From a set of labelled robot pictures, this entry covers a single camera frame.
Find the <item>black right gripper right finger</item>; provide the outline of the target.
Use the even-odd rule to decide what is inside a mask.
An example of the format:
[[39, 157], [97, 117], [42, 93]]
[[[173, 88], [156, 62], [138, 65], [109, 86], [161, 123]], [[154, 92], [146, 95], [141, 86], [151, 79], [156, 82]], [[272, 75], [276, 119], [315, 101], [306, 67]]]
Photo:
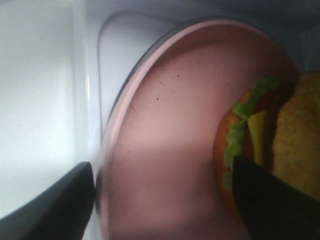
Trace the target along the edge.
[[253, 240], [318, 240], [320, 203], [244, 156], [236, 156], [232, 193]]

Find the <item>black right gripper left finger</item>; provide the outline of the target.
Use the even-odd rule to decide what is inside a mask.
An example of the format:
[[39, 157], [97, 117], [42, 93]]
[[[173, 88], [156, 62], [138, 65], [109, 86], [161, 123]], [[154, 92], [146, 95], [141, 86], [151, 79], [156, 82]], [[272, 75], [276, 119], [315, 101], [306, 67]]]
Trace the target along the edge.
[[95, 202], [92, 165], [81, 162], [50, 188], [0, 220], [2, 240], [80, 240]]

